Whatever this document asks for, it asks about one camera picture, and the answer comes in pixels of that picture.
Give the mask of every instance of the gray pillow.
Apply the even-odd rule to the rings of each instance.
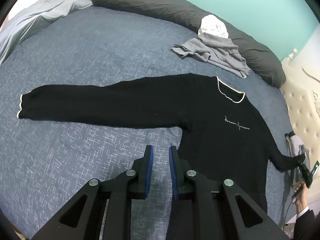
[[[198,33],[202,18],[213,14],[186,0],[92,0],[92,3],[96,6],[177,23],[196,33]],[[239,53],[247,61],[248,67],[260,75],[264,81],[279,88],[285,82],[285,75],[276,55],[253,37],[220,17],[216,17],[226,25],[229,38],[239,47]]]

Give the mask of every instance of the white shirt cuff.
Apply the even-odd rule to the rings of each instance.
[[[307,206],[304,210],[302,210],[299,214],[297,214],[297,219],[301,217],[305,212],[309,210],[309,206]]]

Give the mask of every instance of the black wire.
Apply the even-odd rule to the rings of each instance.
[[[285,214],[285,217],[284,217],[283,227],[282,227],[282,230],[283,230],[283,231],[284,231],[285,220],[286,220],[286,218],[287,218],[287,214],[288,214],[288,211],[289,211],[289,208],[290,208],[291,204],[293,203],[293,200],[294,200],[294,199],[291,200],[291,203],[289,204],[288,209],[287,209],[287,213]]]

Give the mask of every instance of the human hand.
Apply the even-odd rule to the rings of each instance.
[[[307,195],[308,195],[308,187],[306,186],[304,181],[300,181],[295,190],[294,193],[297,192],[297,190],[299,189],[299,187],[302,185],[302,190],[300,191],[299,195],[296,196],[296,202],[295,205],[297,207],[297,215],[300,214],[307,206]]]

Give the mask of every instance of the tufted headboard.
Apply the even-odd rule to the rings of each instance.
[[[287,103],[290,122],[310,150],[310,165],[320,160],[320,72],[308,65],[291,64],[295,49],[282,61],[287,81],[280,88]],[[308,202],[320,199],[320,172],[309,190]]]

